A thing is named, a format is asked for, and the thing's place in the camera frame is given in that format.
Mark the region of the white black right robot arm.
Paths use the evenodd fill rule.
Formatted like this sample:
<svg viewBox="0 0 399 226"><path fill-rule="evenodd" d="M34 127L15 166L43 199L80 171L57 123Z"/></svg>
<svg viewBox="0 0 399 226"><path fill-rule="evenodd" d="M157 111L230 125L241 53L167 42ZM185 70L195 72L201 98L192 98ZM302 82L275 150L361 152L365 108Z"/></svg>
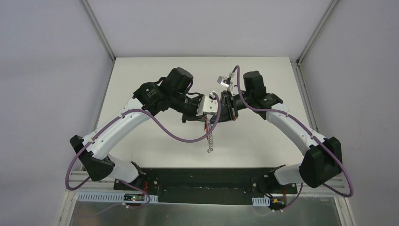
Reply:
<svg viewBox="0 0 399 226"><path fill-rule="evenodd" d="M342 163L341 143L337 138L326 138L305 125L301 126L282 99L266 91L258 71L243 75L245 89L236 95L232 93L232 76L218 79L227 87L220 95L222 109L219 121L235 121L238 112L250 106L263 120L282 131L303 155L300 164L282 165L268 173L267 187L271 192L279 193L287 184L293 183L317 188L342 172L339 166Z"/></svg>

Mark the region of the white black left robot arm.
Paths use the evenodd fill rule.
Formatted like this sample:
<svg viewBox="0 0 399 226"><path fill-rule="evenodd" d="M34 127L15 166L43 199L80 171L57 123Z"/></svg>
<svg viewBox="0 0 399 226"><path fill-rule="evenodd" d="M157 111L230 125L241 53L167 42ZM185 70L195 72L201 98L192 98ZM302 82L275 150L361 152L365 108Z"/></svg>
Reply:
<svg viewBox="0 0 399 226"><path fill-rule="evenodd" d="M133 162L110 155L110 151L126 135L140 124L152 119L173 139L184 143L199 142L209 132L196 139L183 139L168 131L156 118L159 112L173 109L182 114L184 120L204 120L208 114L220 117L220 100L215 92L205 96L188 97L193 76L183 68L173 68L167 77L156 82L143 83L129 101L100 128L83 137L75 135L70 144L76 152L74 160L80 160L94 182L106 177L125 181L131 190L143 186L142 172Z"/></svg>

